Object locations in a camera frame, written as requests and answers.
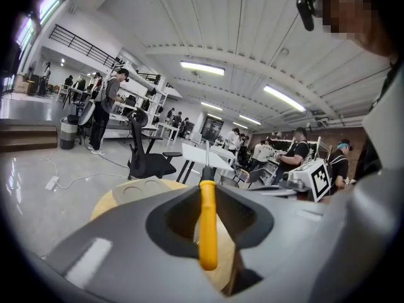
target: screwdriver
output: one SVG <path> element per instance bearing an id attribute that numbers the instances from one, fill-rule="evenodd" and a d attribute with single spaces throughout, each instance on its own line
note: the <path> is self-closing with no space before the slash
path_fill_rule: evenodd
<path id="1" fill-rule="evenodd" d="M 206 141 L 206 165 L 202 171 L 201 217 L 199 220 L 199 263 L 204 270 L 217 267 L 217 225 L 215 173 L 209 167 L 209 141 Z"/>

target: blue headband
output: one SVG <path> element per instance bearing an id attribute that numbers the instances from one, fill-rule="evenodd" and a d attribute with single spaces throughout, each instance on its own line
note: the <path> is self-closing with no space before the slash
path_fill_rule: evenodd
<path id="1" fill-rule="evenodd" d="M 350 145 L 342 143 L 342 144 L 339 144 L 339 145 L 337 146 L 338 149 L 344 148 L 344 147 L 350 148 Z"/>

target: railing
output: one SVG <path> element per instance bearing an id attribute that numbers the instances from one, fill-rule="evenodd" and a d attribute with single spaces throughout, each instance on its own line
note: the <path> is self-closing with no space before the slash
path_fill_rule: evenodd
<path id="1" fill-rule="evenodd" d="M 137 72 L 137 74 L 144 78 L 147 81 L 151 81 L 153 82 L 155 85 L 158 85 L 158 82 L 160 81 L 161 75 L 159 74 L 148 74 L 148 73 L 139 73 Z"/>
<path id="2" fill-rule="evenodd" d="M 72 48 L 109 68 L 113 68 L 116 62 L 111 55 L 108 55 L 106 52 L 100 50 L 98 47 L 95 47 L 93 44 L 87 42 L 86 40 L 80 38 L 79 36 L 59 25 L 55 26 L 49 38 L 54 39 L 57 42 L 69 48 Z"/>

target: brick wall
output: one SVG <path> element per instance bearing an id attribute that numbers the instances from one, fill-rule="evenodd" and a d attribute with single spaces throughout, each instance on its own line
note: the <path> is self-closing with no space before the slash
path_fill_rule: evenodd
<path id="1" fill-rule="evenodd" d="M 315 130 L 313 132 L 308 131 L 307 135 L 309 141 L 317 141 L 318 137 L 320 136 L 323 143 L 325 143 L 326 145 L 331 145 L 333 147 L 333 151 L 336 150 L 336 146 L 341 139 L 349 139 L 351 145 L 353 146 L 353 151 L 351 151 L 348 156 L 348 177 L 350 179 L 354 177 L 358 158 L 365 141 L 365 131 L 363 130 L 363 128 L 323 129 Z M 251 138 L 249 148 L 254 147 L 255 145 L 257 145 L 257 143 L 259 143 L 261 140 L 265 140 L 268 136 L 270 137 L 271 134 L 254 134 Z M 286 140 L 291 140 L 293 139 L 293 133 L 282 133 L 282 138 L 283 137 L 285 137 Z"/>

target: gray t-shirt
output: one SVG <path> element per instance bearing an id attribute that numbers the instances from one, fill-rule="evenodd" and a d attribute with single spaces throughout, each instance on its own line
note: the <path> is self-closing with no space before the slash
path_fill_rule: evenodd
<path id="1" fill-rule="evenodd" d="M 95 97 L 96 102 L 101 102 L 105 111 L 111 113 L 112 106 L 115 103 L 111 97 L 116 97 L 119 90 L 119 80 L 116 76 L 111 76 L 107 81 L 107 87 L 103 86 L 101 91 Z"/>

